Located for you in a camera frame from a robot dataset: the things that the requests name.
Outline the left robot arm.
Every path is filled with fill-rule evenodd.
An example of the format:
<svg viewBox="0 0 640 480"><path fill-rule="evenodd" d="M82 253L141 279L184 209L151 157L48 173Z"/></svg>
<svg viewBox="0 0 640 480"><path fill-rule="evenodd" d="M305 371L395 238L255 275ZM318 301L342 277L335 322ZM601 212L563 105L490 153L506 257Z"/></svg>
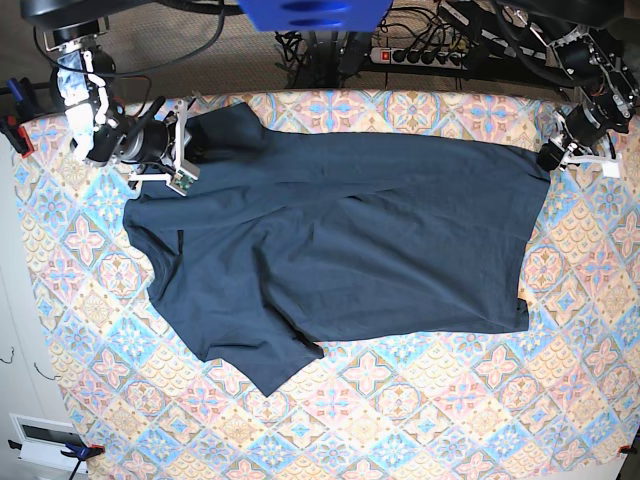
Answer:
<svg viewBox="0 0 640 480"><path fill-rule="evenodd" d="M581 100L567 114L555 113L556 127L537 162L545 171L598 164L606 177L620 176L622 155L611 133L629 132L639 99L639 83L623 61L620 44L605 30L577 25L565 35L543 39Z"/></svg>

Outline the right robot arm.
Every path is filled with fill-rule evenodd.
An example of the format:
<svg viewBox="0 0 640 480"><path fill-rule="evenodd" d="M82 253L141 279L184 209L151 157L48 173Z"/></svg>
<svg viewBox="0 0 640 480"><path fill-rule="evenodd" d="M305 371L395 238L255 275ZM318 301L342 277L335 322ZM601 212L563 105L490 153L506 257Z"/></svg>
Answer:
<svg viewBox="0 0 640 480"><path fill-rule="evenodd" d="M132 168L129 185L162 182L185 195L198 180L200 169L186 158L191 140L187 130L190 105L183 100L161 119L156 115L166 103L162 96L138 112L129 113L116 99L116 66L98 45L107 26L98 20L63 27L44 35L53 60L54 90L63 103L72 132L73 153L91 165L121 163Z"/></svg>

